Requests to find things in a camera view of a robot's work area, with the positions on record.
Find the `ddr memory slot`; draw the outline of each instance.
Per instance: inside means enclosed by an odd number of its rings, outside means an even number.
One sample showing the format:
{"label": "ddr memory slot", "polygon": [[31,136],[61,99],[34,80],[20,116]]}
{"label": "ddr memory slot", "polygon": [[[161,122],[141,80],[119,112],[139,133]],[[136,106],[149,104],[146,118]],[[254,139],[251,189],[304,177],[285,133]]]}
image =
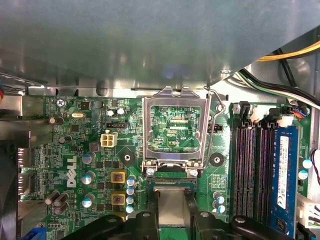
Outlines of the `ddr memory slot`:
{"label": "ddr memory slot", "polygon": [[235,164],[231,170],[233,176],[231,187],[233,195],[232,214],[252,218],[256,129],[236,128],[233,133]]}
{"label": "ddr memory slot", "polygon": [[275,130],[258,128],[256,139],[253,218],[266,224],[268,222]]}

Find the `yellow wire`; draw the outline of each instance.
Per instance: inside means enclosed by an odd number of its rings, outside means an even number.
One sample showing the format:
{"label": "yellow wire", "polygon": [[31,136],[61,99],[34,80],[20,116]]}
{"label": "yellow wire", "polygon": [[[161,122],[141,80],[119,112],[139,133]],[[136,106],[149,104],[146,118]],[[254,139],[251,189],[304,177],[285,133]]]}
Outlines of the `yellow wire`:
{"label": "yellow wire", "polygon": [[310,46],[307,46],[304,49],[301,49],[299,51],[289,52],[289,53],[280,54],[280,55],[263,56],[258,60],[258,62],[275,61],[275,60],[286,59],[290,57],[296,57],[302,54],[310,53],[317,49],[320,49],[320,41],[317,41],[316,43]]}

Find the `capacitor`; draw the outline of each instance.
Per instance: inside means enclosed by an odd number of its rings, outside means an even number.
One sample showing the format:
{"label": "capacitor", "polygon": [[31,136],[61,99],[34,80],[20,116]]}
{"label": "capacitor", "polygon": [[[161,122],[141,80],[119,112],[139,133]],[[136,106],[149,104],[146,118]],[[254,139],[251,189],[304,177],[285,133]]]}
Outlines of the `capacitor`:
{"label": "capacitor", "polygon": [[219,207],[219,203],[217,203],[217,200],[213,201],[212,207],[214,207],[215,209],[217,209]]}
{"label": "capacitor", "polygon": [[128,196],[125,201],[128,205],[132,205],[135,202],[135,200],[132,196]]}
{"label": "capacitor", "polygon": [[52,125],[62,125],[64,124],[65,120],[62,117],[50,117],[49,124]]}
{"label": "capacitor", "polygon": [[302,166],[305,168],[305,169],[310,169],[312,167],[312,161],[310,159],[305,159],[303,160],[302,162]]}
{"label": "capacitor", "polygon": [[92,151],[87,152],[82,156],[82,162],[84,164],[90,164],[92,161],[96,159],[96,154]]}
{"label": "capacitor", "polygon": [[215,199],[218,204],[223,204],[225,202],[225,198],[219,191],[213,193],[213,199]]}
{"label": "capacitor", "polygon": [[308,178],[308,172],[306,170],[299,171],[298,178],[301,180],[306,180]]}
{"label": "capacitor", "polygon": [[126,115],[126,110],[122,107],[119,107],[116,111],[116,114],[118,114],[119,116]]}
{"label": "capacitor", "polygon": [[53,214],[61,215],[68,208],[68,203],[64,202],[60,207],[53,209]]}
{"label": "capacitor", "polygon": [[131,205],[128,205],[128,206],[126,206],[126,208],[125,208],[125,211],[126,211],[128,214],[131,214],[134,210],[135,210],[134,207],[131,206]]}
{"label": "capacitor", "polygon": [[58,191],[53,191],[46,199],[45,199],[45,204],[51,205],[54,200],[56,200],[60,195],[60,192]]}
{"label": "capacitor", "polygon": [[226,207],[223,205],[218,206],[218,214],[223,214],[226,211]]}
{"label": "capacitor", "polygon": [[92,181],[94,181],[96,178],[96,175],[93,171],[87,171],[85,175],[81,178],[81,182],[85,185],[90,184]]}
{"label": "capacitor", "polygon": [[126,194],[127,194],[128,196],[134,195],[134,194],[135,194],[135,189],[134,189],[133,187],[128,187],[128,188],[126,189]]}
{"label": "capacitor", "polygon": [[84,208],[90,208],[91,205],[95,202],[95,195],[93,195],[92,193],[88,193],[84,196],[84,199],[82,200],[82,206]]}
{"label": "capacitor", "polygon": [[60,144],[69,144],[69,143],[71,143],[71,141],[72,141],[72,137],[69,135],[61,136],[61,137],[59,137],[59,140],[58,140],[58,142]]}
{"label": "capacitor", "polygon": [[126,180],[126,184],[128,187],[133,187],[135,185],[136,182],[136,176],[134,175],[129,175],[128,179]]}
{"label": "capacitor", "polygon": [[108,116],[108,117],[113,117],[114,115],[116,114],[116,112],[115,112],[115,110],[113,110],[113,109],[108,109],[107,111],[106,111],[106,115]]}
{"label": "capacitor", "polygon": [[61,207],[63,203],[68,199],[69,195],[63,192],[54,202],[53,205],[56,207]]}

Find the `dell logo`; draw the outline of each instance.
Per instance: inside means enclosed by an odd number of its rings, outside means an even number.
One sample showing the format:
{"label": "dell logo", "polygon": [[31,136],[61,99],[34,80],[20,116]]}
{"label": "dell logo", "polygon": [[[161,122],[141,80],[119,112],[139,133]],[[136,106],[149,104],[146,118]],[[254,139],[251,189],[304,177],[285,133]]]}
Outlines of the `dell logo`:
{"label": "dell logo", "polygon": [[77,186],[77,182],[75,180],[75,177],[77,175],[77,173],[76,173],[77,157],[74,156],[73,158],[68,158],[67,162],[72,163],[72,164],[67,166],[67,169],[69,169],[69,171],[66,174],[68,176],[68,180],[66,182],[66,187],[67,188],[75,188]]}

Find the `ram module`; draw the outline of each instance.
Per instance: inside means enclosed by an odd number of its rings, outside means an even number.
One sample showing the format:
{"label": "ram module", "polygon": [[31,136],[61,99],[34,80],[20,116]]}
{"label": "ram module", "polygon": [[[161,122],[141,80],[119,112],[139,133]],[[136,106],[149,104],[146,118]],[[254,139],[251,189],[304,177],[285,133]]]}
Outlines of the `ram module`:
{"label": "ram module", "polygon": [[280,127],[274,131],[268,225],[292,238],[296,232],[299,136],[297,126]]}

